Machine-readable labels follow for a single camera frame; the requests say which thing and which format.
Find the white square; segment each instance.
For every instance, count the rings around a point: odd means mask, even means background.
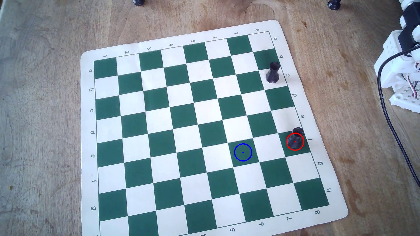
[[[213,80],[217,98],[240,95],[238,79],[236,75],[219,77]]]
[[[140,58],[138,54],[117,57],[118,75],[140,72]]]
[[[173,130],[176,152],[185,152],[201,148],[198,125],[176,128]]]
[[[265,76],[267,75],[267,73],[269,71],[270,71],[270,69],[260,70],[261,82],[262,82],[262,86],[264,87],[265,90],[287,86],[287,83],[286,83],[286,80],[284,79],[284,75],[283,75],[283,72],[281,71],[281,68],[278,71],[278,74],[279,74],[280,77],[279,77],[278,81],[276,83],[273,83],[273,84],[269,83],[265,79]]]
[[[260,162],[285,157],[278,134],[256,137],[254,145]]]
[[[205,124],[222,120],[219,101],[217,99],[195,102],[195,115],[198,124]]]
[[[244,102],[247,115],[254,115],[271,110],[265,90],[242,94],[242,101]]]
[[[257,62],[255,61],[253,52],[233,55],[232,63],[234,64],[236,74],[258,71]]]
[[[223,227],[245,222],[239,194],[219,197],[212,200],[216,226]]]
[[[170,108],[147,111],[146,124],[149,134],[172,129]]]
[[[143,91],[120,95],[121,115],[145,112]]]
[[[142,71],[143,91],[166,87],[165,71],[163,68]]]
[[[176,153],[152,157],[150,159],[154,183],[179,178],[178,158]]]
[[[126,189],[128,216],[156,211],[153,184]]]
[[[271,114],[273,115],[277,133],[284,133],[292,131],[296,127],[301,127],[299,116],[294,107],[272,110]]]
[[[226,39],[206,42],[207,56],[209,60],[224,58],[231,55],[228,41]]]
[[[188,233],[185,207],[177,206],[156,211],[159,235],[183,235]]]
[[[319,178],[310,152],[286,157],[286,162],[293,183]]]
[[[228,143],[252,139],[251,127],[249,126],[248,117],[246,115],[223,120],[223,126],[225,127]]]
[[[234,172],[240,194],[266,188],[260,163],[236,166]]]
[[[100,222],[102,236],[129,236],[129,218],[121,217]]]
[[[168,91],[170,107],[190,104],[194,102],[192,98],[191,85],[189,83],[168,86],[166,89]]]
[[[124,163],[98,168],[99,193],[112,192],[126,188]]]
[[[96,79],[95,90],[96,99],[118,96],[120,94],[118,76]]]
[[[274,48],[273,41],[268,32],[250,34],[248,38],[253,52]]]
[[[98,143],[122,139],[123,130],[121,117],[112,117],[96,121],[96,132]]]
[[[273,215],[281,215],[302,210],[294,184],[284,184],[268,188],[267,193]]]
[[[181,178],[184,205],[211,200],[207,173]]]
[[[124,162],[150,158],[149,136],[147,134],[123,139]]]
[[[161,50],[163,67],[186,64],[184,47],[174,47]]]
[[[188,63],[186,65],[190,83],[213,79],[209,60]]]
[[[231,153],[227,143],[203,148],[207,172],[232,168]]]

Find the black pawn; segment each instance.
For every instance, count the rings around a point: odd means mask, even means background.
[[[265,79],[269,83],[276,83],[279,79],[278,70],[280,69],[280,64],[278,62],[270,63],[270,71],[265,75]]]
[[[330,0],[328,2],[328,7],[331,10],[338,10],[341,7],[341,3],[340,2],[341,2],[341,0]]]
[[[141,6],[144,4],[144,0],[133,0],[134,5]]]
[[[304,134],[303,129],[300,127],[294,128],[292,133],[298,133],[298,134],[301,134],[302,136]],[[298,134],[292,134],[287,139],[287,144],[291,149],[299,149],[300,147],[302,147],[303,139]]]

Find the chessboard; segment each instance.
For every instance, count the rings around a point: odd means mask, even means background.
[[[85,52],[81,164],[82,236],[270,236],[348,213],[275,20]]]

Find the wooden table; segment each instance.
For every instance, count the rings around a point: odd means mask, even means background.
[[[284,29],[349,208],[343,220],[285,235],[419,235],[420,189],[384,119],[373,69],[400,29],[400,4],[346,0],[336,12],[326,3],[4,0],[0,235],[81,234],[83,52],[270,19]],[[387,105],[420,174],[420,115]]]

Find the black cable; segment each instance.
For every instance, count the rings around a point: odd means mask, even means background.
[[[414,169],[413,169],[413,166],[411,165],[410,159],[408,158],[407,153],[405,152],[404,147],[402,146],[401,141],[399,140],[399,137],[398,137],[398,135],[396,134],[394,127],[393,127],[393,126],[392,126],[392,124],[391,124],[391,121],[389,120],[389,116],[388,116],[388,113],[387,113],[387,111],[386,111],[385,102],[384,102],[384,100],[383,100],[382,88],[381,88],[381,74],[382,74],[382,70],[383,70],[383,68],[385,67],[385,65],[386,65],[388,62],[390,62],[391,60],[393,60],[393,59],[395,59],[395,58],[397,58],[397,57],[399,57],[399,56],[401,56],[401,55],[404,55],[404,54],[410,53],[410,52],[412,52],[412,51],[414,51],[414,50],[416,50],[416,49],[419,49],[419,48],[420,48],[420,44],[419,44],[419,45],[417,45],[417,46],[415,46],[415,47],[413,47],[413,48],[411,48],[411,49],[409,49],[409,50],[406,50],[406,51],[403,51],[403,52],[399,52],[399,53],[397,53],[397,54],[395,54],[395,55],[391,56],[390,58],[386,59],[386,60],[382,63],[381,67],[380,67],[380,68],[379,68],[379,70],[378,70],[378,92],[379,92],[379,97],[380,97],[380,99],[381,99],[382,110],[383,110],[383,114],[385,115],[386,122],[388,123],[388,126],[389,126],[389,128],[391,129],[392,134],[394,135],[395,140],[396,140],[396,142],[398,143],[398,146],[399,146],[399,148],[401,149],[402,154],[404,155],[405,161],[407,162],[408,168],[410,169],[411,174],[412,174],[412,175],[413,175],[413,177],[414,177],[414,180],[416,181],[417,185],[418,185],[418,186],[419,186],[419,188],[420,188],[420,180],[419,180],[419,178],[417,177],[416,172],[415,172],[415,171],[414,171]]]

